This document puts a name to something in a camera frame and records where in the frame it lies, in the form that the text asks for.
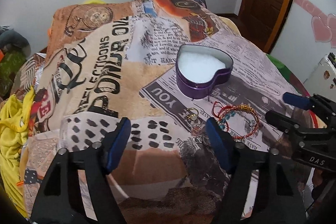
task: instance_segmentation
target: sticker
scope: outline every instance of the sticker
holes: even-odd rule
[[[326,70],[326,71],[324,72],[324,74],[323,74],[323,78],[324,78],[325,80],[327,80],[329,77],[330,77],[330,73],[328,72],[328,70]]]

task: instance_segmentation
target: white cotton padding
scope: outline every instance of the white cotton padding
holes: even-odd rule
[[[178,68],[182,75],[194,83],[209,82],[225,64],[209,54],[197,52],[181,52],[178,57]]]

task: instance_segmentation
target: pink heart decoration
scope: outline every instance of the pink heart decoration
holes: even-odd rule
[[[331,47],[336,48],[336,15],[329,14],[327,17],[327,26],[331,29],[333,37],[331,39]]]
[[[319,17],[313,17],[311,19],[311,26],[313,28],[316,42],[329,42],[333,34],[328,26],[323,24],[323,21]]]

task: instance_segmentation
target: white das lettering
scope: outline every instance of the white das lettering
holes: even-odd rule
[[[311,157],[309,161],[310,161],[310,162],[314,162],[314,164],[318,164],[319,161],[320,161],[320,159],[316,159],[316,160],[315,160],[315,157]],[[322,161],[320,162],[320,165],[322,166],[322,165],[324,164],[324,162],[325,162],[325,161],[322,160]]]

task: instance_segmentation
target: orange object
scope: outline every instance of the orange object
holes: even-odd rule
[[[5,55],[4,55],[3,52],[0,50],[0,62],[1,62],[1,60],[3,59],[4,56],[5,56]]]

